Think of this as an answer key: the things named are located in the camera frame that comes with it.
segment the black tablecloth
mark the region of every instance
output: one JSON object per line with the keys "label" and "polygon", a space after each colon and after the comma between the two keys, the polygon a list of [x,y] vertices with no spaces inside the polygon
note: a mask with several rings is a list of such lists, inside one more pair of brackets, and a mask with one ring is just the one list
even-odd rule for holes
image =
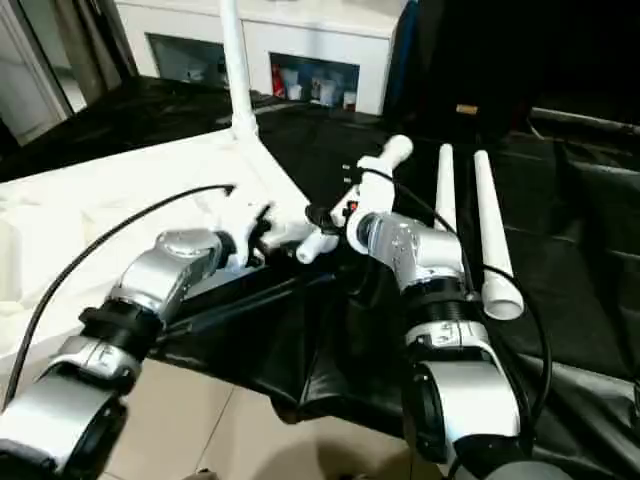
{"label": "black tablecloth", "polygon": [[[0,180],[209,132],[222,128],[216,119],[229,113],[224,91],[137,79],[4,159]],[[377,154],[397,133],[374,117],[308,105],[265,113],[258,123],[287,173],[326,206],[345,190],[342,165]],[[441,139],[412,139],[414,154],[397,176],[433,202]],[[476,148],[455,145],[455,162],[458,228],[479,285]],[[576,478],[640,478],[633,414],[640,345],[637,159],[610,145],[522,134],[491,146],[490,156],[514,271],[538,303],[556,362],[536,454]],[[424,218],[404,199],[397,209]],[[400,436],[399,319],[388,272],[348,249],[310,267],[286,255],[270,262],[188,301],[178,320],[194,320],[193,330],[168,337],[154,357],[266,393],[290,421],[330,414]],[[265,289],[277,301],[252,297]],[[225,310],[230,303],[234,308]],[[497,328],[519,353],[509,363],[533,394],[540,362],[531,319]]]}

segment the tile floor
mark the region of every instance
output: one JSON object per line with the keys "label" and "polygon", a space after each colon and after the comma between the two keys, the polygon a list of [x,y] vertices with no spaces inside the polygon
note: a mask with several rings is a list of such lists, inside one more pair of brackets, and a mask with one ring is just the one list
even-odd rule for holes
{"label": "tile floor", "polygon": [[[368,473],[409,479],[398,439],[323,418],[285,425],[263,395],[147,360],[130,418],[101,480],[181,480],[209,468],[220,480],[322,480]],[[412,478],[436,480],[414,461]]]}

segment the white cabinet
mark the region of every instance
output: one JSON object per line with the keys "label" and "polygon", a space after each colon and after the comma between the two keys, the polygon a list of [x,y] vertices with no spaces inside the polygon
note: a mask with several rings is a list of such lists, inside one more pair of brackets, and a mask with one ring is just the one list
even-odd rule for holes
{"label": "white cabinet", "polygon": [[216,15],[118,4],[141,75],[198,83],[223,57]]}
{"label": "white cabinet", "polygon": [[[406,1],[238,0],[251,88],[381,113]],[[224,83],[218,0],[116,4],[141,74]]]}
{"label": "white cabinet", "polygon": [[382,112],[386,58],[390,55],[388,40],[250,21],[243,22],[243,29],[249,77],[255,90],[273,91],[272,66],[277,65],[280,72],[283,68],[296,72],[294,76],[303,87],[303,98],[313,95],[320,101],[321,93],[312,94],[309,90],[314,90],[317,81],[331,82],[328,88],[339,96],[331,105],[343,105],[344,92],[353,92],[357,111]]}

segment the black cable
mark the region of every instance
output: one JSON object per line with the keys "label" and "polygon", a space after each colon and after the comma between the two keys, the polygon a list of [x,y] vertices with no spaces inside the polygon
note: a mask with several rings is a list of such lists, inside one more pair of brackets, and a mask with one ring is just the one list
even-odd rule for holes
{"label": "black cable", "polygon": [[[436,212],[431,205],[426,203],[424,200],[418,197],[415,193],[413,193],[409,188],[402,185],[393,177],[370,168],[359,168],[358,170],[363,173],[366,172],[366,173],[372,173],[374,175],[378,175],[379,177],[385,178],[386,180],[391,182],[394,185],[394,187],[397,188],[403,195],[406,195],[407,197],[411,198],[411,200],[413,200],[418,206],[420,206],[429,215],[433,216],[438,222],[440,222],[440,224],[447,231],[453,233],[454,235],[456,235],[456,237],[458,237],[458,233],[455,231],[455,229],[444,218],[442,218],[442,216],[438,214],[438,212]],[[466,281],[472,282],[472,278],[471,278],[472,275],[469,267],[469,261],[464,251],[464,248],[462,248],[462,263],[465,269]],[[524,299],[525,305],[531,312],[531,316],[533,317],[533,320],[536,324],[536,329],[538,332],[540,345],[542,349],[542,374],[541,374],[540,390],[538,391],[538,395],[533,403],[533,406],[531,407],[531,412],[529,415],[531,428],[533,430],[535,429],[535,425],[538,419],[540,418],[540,415],[542,414],[542,410],[544,409],[544,404],[547,400],[547,397],[549,396],[549,390],[551,388],[553,356],[551,354],[551,345],[549,343],[549,338],[544,328],[544,324],[542,323],[540,314],[538,312],[538,308],[536,307],[536,304],[533,301],[533,298],[531,297],[531,295],[529,295],[529,293],[522,286],[522,284],[518,282],[513,277],[513,275],[509,275],[507,272],[504,272],[503,270],[500,270],[499,268],[496,268],[492,265],[483,264],[482,268],[484,270],[488,270],[490,272],[494,272],[502,276],[503,278],[508,280],[520,292],[520,294],[522,295],[522,298]],[[470,293],[475,294],[473,283],[468,283],[467,286],[469,288]]]}
{"label": "black cable", "polygon": [[413,480],[413,454],[414,449],[409,449],[409,480]]}
{"label": "black cable", "polygon": [[447,473],[447,476],[444,478],[444,480],[454,480],[456,473],[458,473],[458,470],[460,470],[461,466],[462,466],[462,463],[460,462],[460,457],[454,458],[453,462],[451,463],[451,468],[449,469],[449,473]]}
{"label": "black cable", "polygon": [[540,316],[540,312],[531,298],[531,295],[523,288],[522,284],[516,280],[513,275],[509,275],[507,272],[500,270],[499,268],[493,267],[491,265],[482,265],[484,270],[488,270],[490,272],[496,273],[508,280],[511,285],[513,285],[522,295],[524,299],[524,303],[529,309],[531,316],[533,317],[533,321],[536,324],[536,329],[538,331],[538,337],[540,338],[540,348],[542,350],[542,374],[541,374],[541,385],[540,390],[538,391],[538,396],[533,402],[533,406],[531,407],[531,426],[535,428],[540,415],[542,414],[542,410],[544,409],[544,404],[547,401],[547,397],[549,396],[549,390],[551,390],[551,378],[553,375],[553,355],[551,354],[551,344],[549,342],[549,336],[547,335],[547,331],[544,328],[544,324],[542,323],[542,317]]}
{"label": "black cable", "polygon": [[116,233],[120,232],[124,228],[131,225],[136,220],[148,215],[149,213],[158,210],[165,205],[175,202],[184,197],[188,197],[190,195],[194,195],[196,193],[205,192],[208,190],[225,190],[226,194],[229,195],[235,185],[206,185],[203,187],[196,187],[190,190],[186,190],[184,192],[178,193],[176,195],[172,195],[170,197],[165,198],[153,205],[148,206],[147,208],[139,211],[138,213],[131,215],[129,218],[123,220],[118,225],[113,227],[111,230],[103,233],[100,237],[95,239],[87,248],[85,248],[80,255],[78,255],[69,265],[65,267],[65,269],[60,272],[60,274],[51,282],[49,288],[44,293],[38,305],[36,305],[31,318],[29,319],[29,324],[27,325],[27,329],[25,331],[24,336],[22,337],[22,343],[20,344],[20,348],[18,349],[18,353],[16,354],[16,361],[13,364],[11,369],[11,376],[9,377],[9,383],[7,384],[7,391],[4,396],[4,401],[2,405],[2,410],[4,411],[9,403],[13,400],[16,395],[16,390],[18,389],[18,382],[20,380],[20,375],[22,374],[22,370],[24,369],[24,364],[27,359],[27,353],[29,351],[29,346],[31,345],[31,341],[33,340],[33,335],[36,331],[38,323],[40,322],[40,318],[44,313],[45,308],[51,301],[51,298],[56,293],[62,282],[64,282],[67,277],[82,263],[89,255],[91,255],[95,250],[97,250],[101,245],[103,245],[107,240],[113,237]]}

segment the white pole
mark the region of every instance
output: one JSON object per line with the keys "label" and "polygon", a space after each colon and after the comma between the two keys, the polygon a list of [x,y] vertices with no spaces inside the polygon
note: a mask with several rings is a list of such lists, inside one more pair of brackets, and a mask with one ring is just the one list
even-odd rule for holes
{"label": "white pole", "polygon": [[[453,174],[453,147],[445,143],[440,147],[438,159],[438,184],[436,187],[436,212],[456,230],[456,190]],[[433,228],[446,230],[435,220]]]}
{"label": "white pole", "polygon": [[[513,275],[489,155],[484,150],[479,150],[473,158],[478,189],[483,261],[486,265]],[[508,280],[489,271],[485,271],[484,274],[482,303],[485,313],[496,320],[513,320],[522,315],[524,310],[520,292]]]}
{"label": "white pole", "polygon": [[256,135],[258,125],[251,109],[247,52],[236,0],[220,1],[224,59],[231,93],[231,129],[236,137]]}

